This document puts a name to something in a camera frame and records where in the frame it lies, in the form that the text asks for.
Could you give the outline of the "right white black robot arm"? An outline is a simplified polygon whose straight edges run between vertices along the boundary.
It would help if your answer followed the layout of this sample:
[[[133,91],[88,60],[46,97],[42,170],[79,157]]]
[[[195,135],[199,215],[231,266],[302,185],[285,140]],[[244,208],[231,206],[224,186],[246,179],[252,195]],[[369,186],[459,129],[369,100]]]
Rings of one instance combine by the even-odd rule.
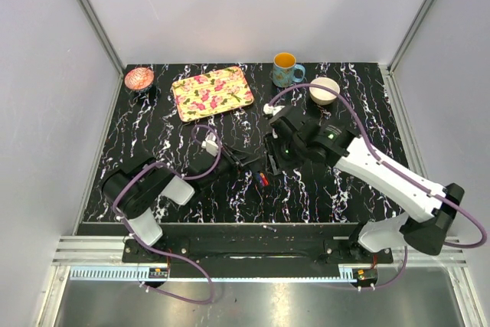
[[[441,185],[419,176],[390,157],[369,151],[357,132],[342,123],[288,116],[273,117],[266,149],[276,168],[306,161],[337,168],[361,179],[394,201],[403,213],[360,224],[348,244],[351,259],[364,263],[385,248],[408,245],[437,256],[465,194],[456,183]]]

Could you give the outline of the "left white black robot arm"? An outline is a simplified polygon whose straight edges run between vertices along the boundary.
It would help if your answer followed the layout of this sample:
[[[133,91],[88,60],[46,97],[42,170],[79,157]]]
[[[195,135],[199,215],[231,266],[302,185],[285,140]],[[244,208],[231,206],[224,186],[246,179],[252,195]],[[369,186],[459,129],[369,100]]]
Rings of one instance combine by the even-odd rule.
[[[179,178],[165,164],[158,164],[156,158],[141,154],[108,173],[103,180],[102,193],[141,240],[139,253],[147,261],[157,262],[166,251],[163,230],[152,214],[157,198],[163,196],[175,204],[186,205],[204,189],[229,182],[242,171],[250,172],[259,188],[270,184],[257,155],[227,145],[222,148],[218,162],[205,151],[189,162],[187,174],[196,176],[194,181]]]

